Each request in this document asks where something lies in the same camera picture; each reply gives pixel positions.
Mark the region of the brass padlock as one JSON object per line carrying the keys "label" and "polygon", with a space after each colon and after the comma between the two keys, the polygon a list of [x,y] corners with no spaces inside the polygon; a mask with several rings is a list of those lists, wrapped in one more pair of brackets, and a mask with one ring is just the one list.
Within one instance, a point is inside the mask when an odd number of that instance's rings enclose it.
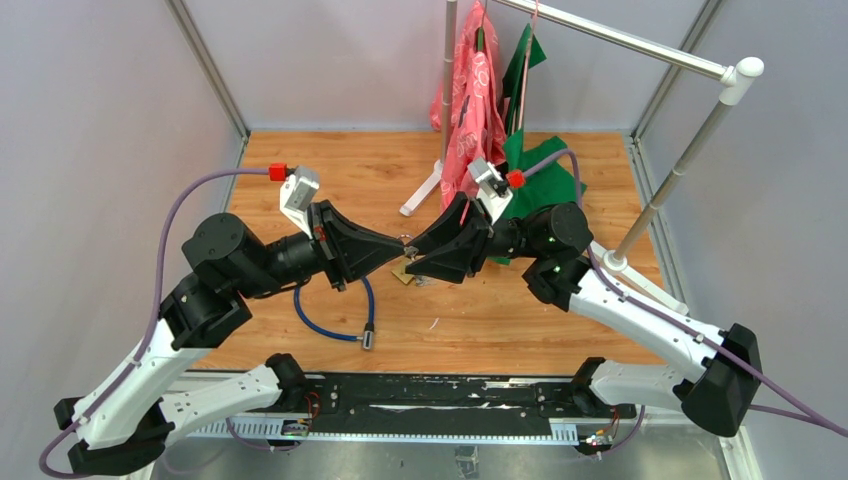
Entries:
{"label": "brass padlock", "polygon": [[415,279],[413,274],[407,272],[407,266],[412,262],[414,254],[404,254],[399,262],[391,269],[391,273],[404,285],[409,285]]}

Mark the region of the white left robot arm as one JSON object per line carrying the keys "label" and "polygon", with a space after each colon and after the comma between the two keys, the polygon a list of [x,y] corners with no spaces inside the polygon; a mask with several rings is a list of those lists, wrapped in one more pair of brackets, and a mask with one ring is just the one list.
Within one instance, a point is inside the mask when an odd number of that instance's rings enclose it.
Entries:
{"label": "white left robot arm", "polygon": [[182,247],[191,271],[161,301],[135,351],[89,395],[59,401],[70,477],[121,476],[154,462],[188,433],[237,413],[298,411],[306,376],[289,354],[247,373],[178,395],[169,387],[244,325],[248,301],[299,288],[324,274],[337,290],[402,255],[403,243],[350,222],[328,201],[311,204],[302,232],[263,243],[236,215],[208,217]]}

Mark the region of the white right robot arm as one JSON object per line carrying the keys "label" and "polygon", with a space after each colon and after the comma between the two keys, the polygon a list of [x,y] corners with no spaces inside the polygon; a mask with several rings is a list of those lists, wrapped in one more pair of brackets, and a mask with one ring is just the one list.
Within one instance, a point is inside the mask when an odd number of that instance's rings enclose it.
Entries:
{"label": "white right robot arm", "polygon": [[587,254],[593,239],[588,221],[574,202],[512,219],[495,219],[487,206],[457,195],[410,242],[417,258],[407,272],[459,284],[488,257],[529,258],[522,277],[537,300],[599,322],[664,361],[587,359],[570,392],[577,413],[592,418],[609,406],[639,404],[681,412],[717,436],[737,434],[762,383],[752,330],[704,324],[597,270]]}

